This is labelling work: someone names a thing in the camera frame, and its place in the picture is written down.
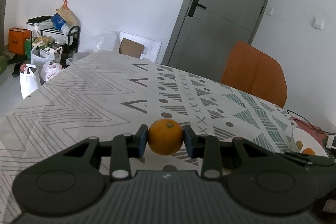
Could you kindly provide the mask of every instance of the chair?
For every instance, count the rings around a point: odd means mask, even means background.
[[[282,108],[287,99],[287,85],[280,64],[241,41],[232,49],[220,82]]]

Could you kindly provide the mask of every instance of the brown cardboard piece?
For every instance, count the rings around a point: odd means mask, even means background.
[[[144,48],[145,48],[144,45],[141,45],[132,40],[123,38],[120,44],[120,47],[119,47],[119,53],[132,56],[132,57],[136,57],[136,58],[140,58]]]

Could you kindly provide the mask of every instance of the orange box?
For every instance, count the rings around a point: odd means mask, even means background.
[[[25,54],[25,41],[30,38],[30,30],[11,28],[8,31],[8,50],[16,54]]]

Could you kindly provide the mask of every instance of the shoe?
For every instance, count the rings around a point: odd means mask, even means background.
[[[20,75],[20,68],[21,68],[21,65],[23,64],[23,62],[20,62],[20,63],[16,63],[15,66],[14,66],[14,71],[12,73],[12,76],[13,77],[17,77]]]

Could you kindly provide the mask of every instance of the ribbed gray surface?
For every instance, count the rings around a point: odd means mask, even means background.
[[[69,217],[44,219],[22,215],[15,224],[317,224],[308,213],[271,218],[234,203],[216,182],[201,180],[194,171],[139,171],[135,178],[114,183],[103,199]]]

